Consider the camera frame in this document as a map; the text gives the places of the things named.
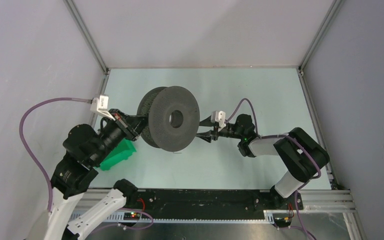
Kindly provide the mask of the black perforated spool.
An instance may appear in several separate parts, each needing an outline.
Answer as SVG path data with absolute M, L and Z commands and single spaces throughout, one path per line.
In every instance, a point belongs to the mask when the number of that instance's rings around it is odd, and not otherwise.
M 137 114 L 147 118 L 147 124 L 140 136 L 154 148 L 179 152 L 198 133 L 198 102 L 182 86 L 160 86 L 150 90 L 140 101 Z

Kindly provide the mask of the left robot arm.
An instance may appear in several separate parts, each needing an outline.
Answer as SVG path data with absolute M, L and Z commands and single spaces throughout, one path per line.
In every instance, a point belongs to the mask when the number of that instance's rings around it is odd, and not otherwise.
M 105 126 L 100 132 L 88 124 L 79 124 L 69 131 L 63 142 L 66 154 L 50 179 L 53 197 L 44 239 L 84 240 L 116 210 L 136 206 L 138 188 L 121 179 L 103 199 L 80 217 L 70 220 L 98 175 L 96 168 L 122 140 L 136 141 L 148 125 L 148 118 L 144 115 L 127 115 L 114 108 L 109 113 L 109 117 L 103 118 Z

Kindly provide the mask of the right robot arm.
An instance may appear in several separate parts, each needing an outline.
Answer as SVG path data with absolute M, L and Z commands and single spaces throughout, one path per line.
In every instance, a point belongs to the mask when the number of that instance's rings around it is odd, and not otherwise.
M 302 128 L 275 135 L 261 136 L 257 126 L 248 114 L 240 114 L 235 123 L 224 123 L 215 111 L 202 120 L 201 127 L 210 127 L 196 137 L 210 143 L 218 138 L 238 139 L 237 145 L 243 157 L 278 156 L 287 171 L 269 191 L 268 202 L 277 209 L 284 209 L 291 202 L 291 196 L 312 179 L 321 177 L 321 169 L 330 162 L 327 151 Z

